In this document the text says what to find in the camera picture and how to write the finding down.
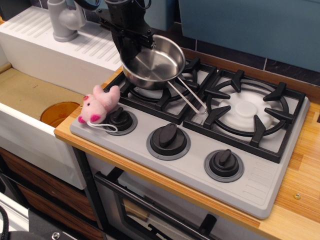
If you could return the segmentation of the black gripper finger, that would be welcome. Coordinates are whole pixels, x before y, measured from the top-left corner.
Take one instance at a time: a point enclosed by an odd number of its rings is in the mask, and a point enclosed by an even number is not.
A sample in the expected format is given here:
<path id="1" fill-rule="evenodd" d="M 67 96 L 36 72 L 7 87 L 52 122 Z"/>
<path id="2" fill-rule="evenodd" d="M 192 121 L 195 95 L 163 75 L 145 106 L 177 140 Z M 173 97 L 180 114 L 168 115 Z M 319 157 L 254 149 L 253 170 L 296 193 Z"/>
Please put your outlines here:
<path id="1" fill-rule="evenodd" d="M 112 31 L 112 39 L 113 42 L 119 52 L 120 57 L 123 55 L 123 49 L 125 47 L 124 45 L 124 37 L 125 37 L 125 31 L 120 30 L 120 31 Z"/>
<path id="2" fill-rule="evenodd" d="M 121 41 L 120 58 L 122 63 L 126 65 L 142 51 L 142 44 L 139 38 L 123 37 Z"/>

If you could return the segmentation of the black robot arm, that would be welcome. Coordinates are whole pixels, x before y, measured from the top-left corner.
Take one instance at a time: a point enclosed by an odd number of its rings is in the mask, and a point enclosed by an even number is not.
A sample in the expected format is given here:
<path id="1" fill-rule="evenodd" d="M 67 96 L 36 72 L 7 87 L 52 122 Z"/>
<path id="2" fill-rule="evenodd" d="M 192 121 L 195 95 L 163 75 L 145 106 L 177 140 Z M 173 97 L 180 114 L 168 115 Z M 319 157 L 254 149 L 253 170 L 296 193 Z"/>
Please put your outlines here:
<path id="1" fill-rule="evenodd" d="M 106 0 L 107 8 L 100 8 L 99 0 L 77 0 L 76 3 L 96 11 L 100 26 L 111 32 L 122 63 L 132 63 L 154 53 L 155 32 L 145 21 L 151 1 L 145 4 L 143 0 Z"/>

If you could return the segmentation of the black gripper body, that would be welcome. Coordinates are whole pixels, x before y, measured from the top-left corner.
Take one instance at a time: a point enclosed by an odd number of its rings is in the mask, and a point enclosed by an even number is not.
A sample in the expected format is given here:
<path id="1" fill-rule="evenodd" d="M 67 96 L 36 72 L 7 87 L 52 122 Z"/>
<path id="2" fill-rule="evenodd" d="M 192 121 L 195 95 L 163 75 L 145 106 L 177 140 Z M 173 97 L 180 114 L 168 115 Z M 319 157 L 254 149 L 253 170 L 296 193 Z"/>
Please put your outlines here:
<path id="1" fill-rule="evenodd" d="M 142 47 L 155 48 L 154 30 L 145 21 L 151 1 L 145 4 L 144 0 L 106 0 L 105 3 L 107 8 L 96 10 L 103 28 L 111 32 L 124 30 L 125 37 L 139 38 Z"/>

